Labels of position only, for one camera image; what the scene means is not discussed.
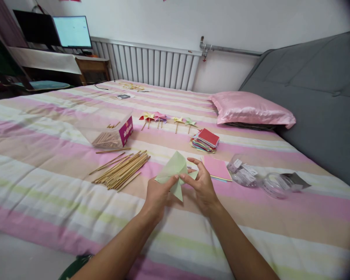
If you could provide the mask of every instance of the radiator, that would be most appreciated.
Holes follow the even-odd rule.
[[[94,54],[108,58],[112,80],[192,90],[200,51],[91,37]]]

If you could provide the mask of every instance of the monitor screen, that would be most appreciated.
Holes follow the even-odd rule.
[[[53,17],[53,21],[62,47],[92,49],[85,16]]]
[[[61,46],[50,15],[13,10],[23,35],[28,42]]]

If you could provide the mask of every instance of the desk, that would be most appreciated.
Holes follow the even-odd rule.
[[[84,86],[87,85],[83,74],[85,72],[102,72],[106,80],[110,80],[108,72],[110,63],[106,58],[92,58],[18,47],[9,47],[9,49],[23,67],[78,74]]]

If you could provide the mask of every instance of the chair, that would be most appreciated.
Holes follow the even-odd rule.
[[[12,76],[19,79],[21,82],[11,84],[6,76]],[[52,90],[73,88],[73,86],[49,80],[30,82],[26,78],[26,74],[11,56],[8,49],[0,41],[0,82],[5,86],[15,86],[20,90],[25,90],[29,93],[43,93]]]

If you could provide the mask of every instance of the pink pillow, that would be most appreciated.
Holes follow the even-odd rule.
[[[285,124],[289,129],[296,123],[291,111],[254,93],[226,91],[213,94],[210,100],[218,108],[217,124]]]

